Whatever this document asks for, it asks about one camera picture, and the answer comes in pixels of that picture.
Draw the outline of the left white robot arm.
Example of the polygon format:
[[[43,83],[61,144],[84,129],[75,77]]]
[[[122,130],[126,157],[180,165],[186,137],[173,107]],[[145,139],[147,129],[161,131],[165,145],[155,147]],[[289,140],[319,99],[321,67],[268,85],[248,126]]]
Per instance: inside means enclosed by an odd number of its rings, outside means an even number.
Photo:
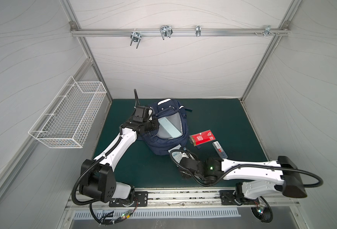
[[[117,182],[114,171],[122,156],[136,142],[139,135],[158,130],[158,119],[153,109],[135,106],[133,114],[119,127],[117,137],[93,160],[85,160],[81,175],[73,186],[71,199],[78,206],[94,202],[107,203],[111,199],[133,201],[133,187]]]

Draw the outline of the navy blue backpack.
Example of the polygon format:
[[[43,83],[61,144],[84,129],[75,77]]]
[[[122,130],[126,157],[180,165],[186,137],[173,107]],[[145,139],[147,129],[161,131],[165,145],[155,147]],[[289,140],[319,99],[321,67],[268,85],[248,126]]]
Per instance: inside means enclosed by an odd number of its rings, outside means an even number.
[[[153,109],[153,117],[158,120],[166,117],[173,123],[178,130],[181,131],[182,136],[177,138],[170,138],[168,133],[159,125],[156,131],[146,132],[138,137],[139,141],[146,143],[148,148],[159,156],[169,154],[171,149],[179,149],[184,147],[188,142],[189,129],[187,121],[187,113],[185,107],[176,99],[164,99],[149,105]]]

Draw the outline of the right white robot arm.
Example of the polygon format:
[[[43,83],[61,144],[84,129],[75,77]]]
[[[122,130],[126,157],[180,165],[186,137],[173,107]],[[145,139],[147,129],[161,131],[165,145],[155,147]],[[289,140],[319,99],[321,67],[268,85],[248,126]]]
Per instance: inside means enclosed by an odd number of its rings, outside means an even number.
[[[289,198],[306,198],[307,188],[323,185],[323,179],[298,169],[286,156],[266,162],[243,162],[229,159],[208,159],[201,162],[189,156],[173,159],[175,164],[204,187],[223,180],[240,180],[235,197],[256,199],[263,195],[281,193]]]

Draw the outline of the light green calculator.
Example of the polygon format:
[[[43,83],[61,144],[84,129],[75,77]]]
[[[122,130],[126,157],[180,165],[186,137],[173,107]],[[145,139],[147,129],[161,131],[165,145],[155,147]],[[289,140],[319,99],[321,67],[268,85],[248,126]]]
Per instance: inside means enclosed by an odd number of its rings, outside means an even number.
[[[182,152],[179,149],[171,149],[168,152],[169,152],[169,156],[170,156],[171,160],[176,165],[180,164],[182,159],[190,158],[189,154],[186,151]]]

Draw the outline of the light green pencil case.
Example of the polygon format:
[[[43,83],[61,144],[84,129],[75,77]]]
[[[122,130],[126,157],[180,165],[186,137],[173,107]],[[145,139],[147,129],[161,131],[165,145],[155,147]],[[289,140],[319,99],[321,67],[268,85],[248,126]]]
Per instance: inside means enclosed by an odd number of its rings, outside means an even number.
[[[162,128],[168,133],[170,138],[177,138],[182,136],[181,131],[178,130],[176,126],[171,123],[166,117],[160,118],[158,121]]]

